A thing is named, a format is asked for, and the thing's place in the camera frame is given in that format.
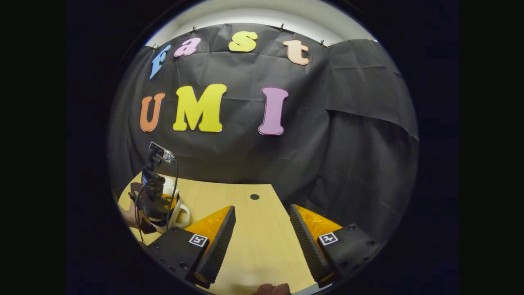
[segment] letter m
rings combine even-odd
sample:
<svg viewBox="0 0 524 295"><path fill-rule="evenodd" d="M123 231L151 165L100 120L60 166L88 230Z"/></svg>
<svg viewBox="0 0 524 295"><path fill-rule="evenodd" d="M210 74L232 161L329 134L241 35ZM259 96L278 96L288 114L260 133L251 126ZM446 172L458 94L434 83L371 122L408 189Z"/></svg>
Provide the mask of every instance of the letter m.
<svg viewBox="0 0 524 295"><path fill-rule="evenodd" d="M176 131L187 129L188 125L185 123L185 117L188 119L189 128L195 130L198 120L202 116L202 122L198 125L200 131L222 131L222 124L220 124L219 120L220 102L226 89L226 85L211 84L204 90L204 93L197 101L191 86L180 87L177 90L177 119L173 124L173 129Z"/></svg>

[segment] white mug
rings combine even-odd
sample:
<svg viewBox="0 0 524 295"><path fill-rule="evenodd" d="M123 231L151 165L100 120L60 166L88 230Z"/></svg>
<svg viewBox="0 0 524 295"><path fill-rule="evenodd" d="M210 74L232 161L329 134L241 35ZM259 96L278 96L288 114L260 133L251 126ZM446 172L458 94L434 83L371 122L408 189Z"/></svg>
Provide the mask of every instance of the white mug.
<svg viewBox="0 0 524 295"><path fill-rule="evenodd" d="M163 191L162 191L162 198L165 198L166 200L168 201L171 201L171 194L173 193L173 190L174 190L174 181L171 179L171 178L168 178L166 177L166 182L164 183L164 186L163 186ZM180 189L177 189L177 191L175 192L174 194L174 200L173 202L176 202L176 204L173 206L171 206L172 210L171 210L171 215L169 217L169 226L167 228L171 228L173 226L177 226L177 227L180 227L180 228L185 228L189 225L190 223L190 219L191 219L191 214L189 212L189 208L187 206L184 205L184 203L182 203L182 201L180 199L177 200L177 197L178 197L178 194L180 193ZM178 216L180 215L180 212L184 210L185 213L187 214L187 216L185 217L185 219L180 222L180 223L177 223L177 218ZM158 219L154 219L154 218L151 218L151 221L154 221L154 222L159 222L161 220L158 220ZM157 226L156 224L154 223L151 223L158 232L160 233L165 233L166 232L166 226Z"/></svg>

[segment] black cloth backdrop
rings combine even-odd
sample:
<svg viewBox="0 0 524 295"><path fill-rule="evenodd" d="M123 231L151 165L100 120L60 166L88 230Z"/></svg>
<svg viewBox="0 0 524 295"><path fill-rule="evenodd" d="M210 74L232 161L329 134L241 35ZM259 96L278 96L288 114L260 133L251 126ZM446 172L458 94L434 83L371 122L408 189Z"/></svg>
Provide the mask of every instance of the black cloth backdrop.
<svg viewBox="0 0 524 295"><path fill-rule="evenodd" d="M251 52L231 52L238 31L258 34ZM189 39L196 52L174 57ZM309 47L308 65L287 58L286 40ZM149 80L151 61L168 44L161 69ZM175 131L176 90L227 86L220 133ZM280 136L261 135L263 87L286 89ZM141 101L165 93L152 132L140 128ZM152 117L150 103L148 119ZM140 172L155 141L177 157L179 177L198 181L273 185L286 208L299 204L346 225L355 222L384 242L400 222L417 171L416 117L402 75L373 40L328 47L290 31L257 24L199 28L159 46L144 46L129 65L111 110L108 158L112 190L120 196ZM174 176L174 166L157 172Z"/></svg>

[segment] white wall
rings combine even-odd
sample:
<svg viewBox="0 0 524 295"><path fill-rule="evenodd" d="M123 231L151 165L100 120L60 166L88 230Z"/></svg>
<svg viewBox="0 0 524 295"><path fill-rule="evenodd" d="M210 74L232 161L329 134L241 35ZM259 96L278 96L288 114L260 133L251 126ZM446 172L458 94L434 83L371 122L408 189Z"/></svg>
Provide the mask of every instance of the white wall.
<svg viewBox="0 0 524 295"><path fill-rule="evenodd" d="M360 24L319 0L207 0L181 13L146 43L161 45L193 26L255 23L295 31L326 45L350 39L375 38Z"/></svg>

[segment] wooden table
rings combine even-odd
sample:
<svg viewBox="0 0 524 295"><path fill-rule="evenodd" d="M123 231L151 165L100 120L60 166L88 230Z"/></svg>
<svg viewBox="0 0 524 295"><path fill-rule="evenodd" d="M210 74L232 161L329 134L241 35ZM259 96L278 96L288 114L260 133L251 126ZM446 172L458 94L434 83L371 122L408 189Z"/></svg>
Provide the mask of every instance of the wooden table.
<svg viewBox="0 0 524 295"><path fill-rule="evenodd" d="M131 182L140 182L139 173ZM270 184L224 184L178 179L180 198L191 212L191 223L228 205L235 206L233 236L216 282L215 294L252 294L263 283L288 283L292 293L315 281L309 272L289 215ZM130 185L118 204L128 210ZM260 198L253 200L251 194ZM130 228L139 240L137 229ZM143 234L151 244L160 233Z"/></svg>

